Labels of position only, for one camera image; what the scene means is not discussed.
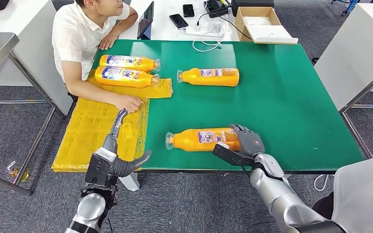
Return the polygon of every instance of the yellow packaging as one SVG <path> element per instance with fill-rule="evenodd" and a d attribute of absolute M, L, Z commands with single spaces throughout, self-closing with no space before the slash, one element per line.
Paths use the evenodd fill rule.
<path fill-rule="evenodd" d="M 179 70 L 176 73 L 178 83 L 192 85 L 236 86 L 239 82 L 237 68 Z"/>
<path fill-rule="evenodd" d="M 140 109 L 124 118 L 118 136 L 118 154 L 125 161 L 143 155 L 148 125 L 149 98 L 170 98 L 173 94 L 171 79 L 160 79 L 158 87 L 103 85 L 95 80 L 95 69 L 87 82 L 121 95 L 133 95 L 144 103 Z M 91 154 L 102 146 L 105 136 L 117 116 L 116 107 L 102 102 L 79 98 L 52 164 L 54 172 L 86 172 Z"/>
<path fill-rule="evenodd" d="M 95 71 L 95 79 L 105 85 L 143 88 L 151 85 L 157 86 L 159 75 L 120 67 L 98 67 Z"/>
<path fill-rule="evenodd" d="M 146 57 L 122 55 L 103 55 L 99 60 L 99 65 L 135 69 L 145 72 L 149 72 L 151 70 L 159 71 L 161 68 L 159 59 L 152 60 Z"/>
<path fill-rule="evenodd" d="M 167 149 L 180 148 L 185 151 L 212 151 L 219 142 L 229 145 L 230 150 L 239 150 L 237 133 L 231 128 L 189 129 L 182 133 L 167 133 L 165 144 Z"/>

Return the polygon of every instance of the tablet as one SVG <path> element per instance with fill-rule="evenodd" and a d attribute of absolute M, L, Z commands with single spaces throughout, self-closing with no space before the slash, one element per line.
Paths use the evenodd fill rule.
<path fill-rule="evenodd" d="M 139 18 L 137 39 L 151 39 L 151 24 L 153 20 L 153 1 Z"/>

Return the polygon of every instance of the orange bottle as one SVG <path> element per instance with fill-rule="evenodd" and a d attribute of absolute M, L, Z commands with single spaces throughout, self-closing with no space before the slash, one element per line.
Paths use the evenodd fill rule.
<path fill-rule="evenodd" d="M 219 142 L 229 145 L 231 150 L 239 150 L 237 133 L 231 128 L 190 129 L 182 133 L 167 133 L 165 145 L 167 149 L 180 148 L 185 151 L 212 151 Z"/>
<path fill-rule="evenodd" d="M 98 67 L 95 71 L 95 79 L 105 85 L 142 88 L 151 85 L 157 86 L 159 75 L 120 67 Z"/>
<path fill-rule="evenodd" d="M 122 55 L 103 55 L 99 60 L 99 65 L 135 69 L 145 72 L 149 72 L 151 70 L 159 71 L 161 68 L 159 59 L 151 60 L 146 57 Z"/>
<path fill-rule="evenodd" d="M 192 85 L 236 86 L 239 82 L 237 68 L 179 70 L 176 73 L 178 83 L 187 82 Z"/>

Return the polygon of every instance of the smartphone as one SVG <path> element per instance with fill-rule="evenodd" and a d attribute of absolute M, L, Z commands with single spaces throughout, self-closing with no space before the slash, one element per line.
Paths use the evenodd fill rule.
<path fill-rule="evenodd" d="M 175 24 L 177 28 L 184 28 L 188 26 L 188 23 L 180 14 L 175 14 L 170 16 L 171 21 Z"/>
<path fill-rule="evenodd" d="M 195 14 L 194 14 L 194 7 L 192 6 L 192 4 L 185 4 L 182 6 L 182 8 L 184 9 L 184 17 L 194 17 Z"/>

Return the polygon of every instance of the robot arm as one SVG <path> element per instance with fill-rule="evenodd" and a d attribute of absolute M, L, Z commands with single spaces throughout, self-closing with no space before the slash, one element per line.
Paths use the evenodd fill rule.
<path fill-rule="evenodd" d="M 337 223 L 306 206 L 284 177 L 278 162 L 265 154 L 257 133 L 232 125 L 241 144 L 240 152 L 217 144 L 212 153 L 235 166 L 250 166 L 251 185 L 257 190 L 270 214 L 283 233 L 345 233 Z"/>
<path fill-rule="evenodd" d="M 118 177 L 128 176 L 151 156 L 149 150 L 131 162 L 118 157 L 119 127 L 127 114 L 125 109 L 120 110 L 102 147 L 92 154 L 85 177 L 87 185 L 81 190 L 78 210 L 65 233 L 100 233 L 109 210 L 117 204 L 115 190 Z"/>

